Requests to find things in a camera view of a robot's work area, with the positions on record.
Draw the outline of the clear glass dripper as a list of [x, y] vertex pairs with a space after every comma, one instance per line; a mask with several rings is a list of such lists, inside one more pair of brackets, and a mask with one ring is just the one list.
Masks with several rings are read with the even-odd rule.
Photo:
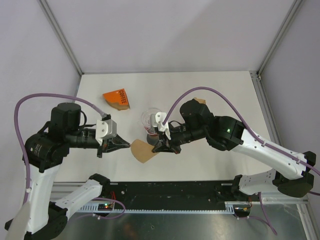
[[150, 107], [148, 109], [146, 109], [145, 111], [142, 112], [141, 116], [140, 116], [140, 121], [144, 127], [145, 130], [149, 130], [151, 127], [150, 124], [150, 117], [151, 115], [154, 115], [158, 112], [160, 112], [161, 110], [159, 108], [156, 107]]

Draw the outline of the orange coffee filter box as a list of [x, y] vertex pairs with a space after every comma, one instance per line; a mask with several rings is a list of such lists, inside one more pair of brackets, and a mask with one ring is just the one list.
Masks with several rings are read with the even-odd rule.
[[118, 111], [130, 109], [129, 99], [124, 88], [103, 93], [102, 97], [108, 105]]

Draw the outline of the brown paper coffee filter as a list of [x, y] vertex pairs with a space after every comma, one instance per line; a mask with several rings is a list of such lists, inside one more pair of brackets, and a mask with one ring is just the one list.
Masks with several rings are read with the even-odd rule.
[[194, 98], [194, 100], [196, 100], [198, 103], [200, 103], [200, 104], [206, 104], [206, 101], [204, 100], [204, 99], [201, 99], [201, 98]]

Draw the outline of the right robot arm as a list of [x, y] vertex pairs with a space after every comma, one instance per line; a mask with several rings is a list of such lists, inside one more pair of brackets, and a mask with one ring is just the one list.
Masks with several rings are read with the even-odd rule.
[[214, 115], [206, 104], [195, 99], [185, 102], [179, 112], [184, 123], [177, 126], [163, 122], [165, 112], [151, 114], [150, 125], [159, 135], [153, 153], [179, 154], [182, 145], [206, 139], [216, 150], [240, 153], [268, 165], [271, 168], [268, 171], [234, 177], [230, 194], [237, 201], [263, 192], [302, 198], [313, 189], [314, 176], [310, 172], [316, 163], [313, 152], [299, 153], [281, 147], [233, 117]]

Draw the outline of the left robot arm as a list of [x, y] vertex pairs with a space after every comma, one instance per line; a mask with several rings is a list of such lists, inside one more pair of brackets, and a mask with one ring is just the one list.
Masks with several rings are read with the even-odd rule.
[[56, 175], [71, 148], [96, 149], [97, 157], [101, 158], [104, 153], [131, 146], [117, 134], [117, 124], [110, 115], [95, 124], [81, 125], [83, 115], [80, 105], [60, 103], [52, 109], [50, 121], [25, 142], [28, 196], [16, 217], [5, 224], [6, 239], [54, 239], [82, 206], [111, 196], [110, 180], [95, 173], [69, 195], [50, 200]]

